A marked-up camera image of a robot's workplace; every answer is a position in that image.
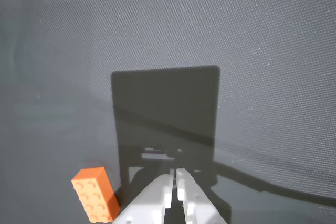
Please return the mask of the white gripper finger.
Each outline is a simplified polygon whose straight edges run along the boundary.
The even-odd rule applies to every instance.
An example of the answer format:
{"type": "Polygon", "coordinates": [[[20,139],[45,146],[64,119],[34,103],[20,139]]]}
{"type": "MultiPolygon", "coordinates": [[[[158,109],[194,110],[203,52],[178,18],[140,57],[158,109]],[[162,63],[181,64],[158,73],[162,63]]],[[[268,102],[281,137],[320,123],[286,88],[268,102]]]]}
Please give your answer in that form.
{"type": "Polygon", "coordinates": [[[186,223],[227,224],[185,168],[176,170],[177,199],[183,203],[186,223]]]}
{"type": "Polygon", "coordinates": [[[117,216],[114,223],[163,224],[165,210],[171,207],[172,190],[173,175],[158,176],[117,216]]]}

